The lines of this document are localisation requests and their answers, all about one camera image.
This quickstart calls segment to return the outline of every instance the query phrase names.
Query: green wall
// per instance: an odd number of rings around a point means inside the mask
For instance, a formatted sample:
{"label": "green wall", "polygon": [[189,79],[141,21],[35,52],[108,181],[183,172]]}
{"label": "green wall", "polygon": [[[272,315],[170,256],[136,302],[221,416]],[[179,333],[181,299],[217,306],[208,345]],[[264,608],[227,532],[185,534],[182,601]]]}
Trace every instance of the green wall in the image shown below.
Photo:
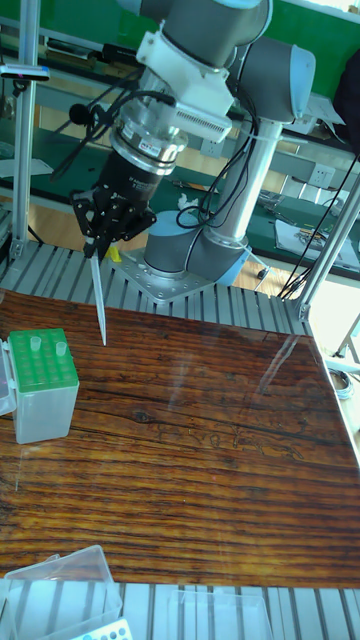
{"label": "green wall", "polygon": [[[19,19],[20,0],[0,0],[0,15]],[[137,48],[151,20],[120,9],[116,0],[42,0],[41,26],[93,42]],[[316,56],[313,91],[333,97],[346,60],[360,48],[360,24],[274,0],[266,35],[297,44]]]}

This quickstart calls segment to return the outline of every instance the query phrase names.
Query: clear plastic box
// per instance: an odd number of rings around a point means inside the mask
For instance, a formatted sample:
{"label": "clear plastic box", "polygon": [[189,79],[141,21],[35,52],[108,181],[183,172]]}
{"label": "clear plastic box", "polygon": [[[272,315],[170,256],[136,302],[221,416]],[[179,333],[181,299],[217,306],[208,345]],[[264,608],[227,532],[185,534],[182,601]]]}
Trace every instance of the clear plastic box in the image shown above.
{"label": "clear plastic box", "polygon": [[119,586],[100,546],[12,571],[2,583],[15,640],[71,640],[119,618]]}
{"label": "clear plastic box", "polygon": [[167,635],[168,640],[273,640],[263,598],[218,591],[174,591]]}
{"label": "clear plastic box", "polygon": [[0,415],[13,411],[19,444],[67,436],[78,389],[62,329],[13,331],[0,341]]}

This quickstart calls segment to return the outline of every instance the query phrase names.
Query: wooden table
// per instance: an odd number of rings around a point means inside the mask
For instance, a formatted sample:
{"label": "wooden table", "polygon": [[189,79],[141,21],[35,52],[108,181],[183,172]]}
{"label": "wooden table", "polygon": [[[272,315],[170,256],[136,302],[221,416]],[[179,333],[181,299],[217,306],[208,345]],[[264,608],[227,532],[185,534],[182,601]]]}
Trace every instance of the wooden table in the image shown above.
{"label": "wooden table", "polygon": [[104,548],[117,581],[360,586],[359,470],[313,339],[6,292],[0,337],[65,329],[67,438],[0,419],[0,575]]}

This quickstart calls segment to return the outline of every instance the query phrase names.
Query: electrical outlet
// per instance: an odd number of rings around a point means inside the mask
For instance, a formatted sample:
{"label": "electrical outlet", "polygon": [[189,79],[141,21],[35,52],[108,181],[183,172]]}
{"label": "electrical outlet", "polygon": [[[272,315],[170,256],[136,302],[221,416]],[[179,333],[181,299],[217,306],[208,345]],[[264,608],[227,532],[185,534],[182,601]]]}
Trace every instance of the electrical outlet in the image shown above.
{"label": "electrical outlet", "polygon": [[326,164],[316,163],[308,180],[308,184],[311,184],[313,187],[319,187],[319,189],[328,189],[334,174],[334,167],[328,167]]}
{"label": "electrical outlet", "polygon": [[200,153],[209,158],[220,158],[224,148],[224,140],[221,142],[212,142],[211,140],[203,140],[200,147]]}

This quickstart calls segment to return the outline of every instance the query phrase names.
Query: yellow object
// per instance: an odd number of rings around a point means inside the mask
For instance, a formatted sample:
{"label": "yellow object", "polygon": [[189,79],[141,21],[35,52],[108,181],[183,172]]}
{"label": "yellow object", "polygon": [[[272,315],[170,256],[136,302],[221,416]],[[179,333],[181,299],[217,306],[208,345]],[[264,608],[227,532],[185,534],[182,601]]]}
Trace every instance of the yellow object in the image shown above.
{"label": "yellow object", "polygon": [[114,246],[108,248],[105,258],[110,258],[110,260],[116,263],[122,262],[119,249]]}

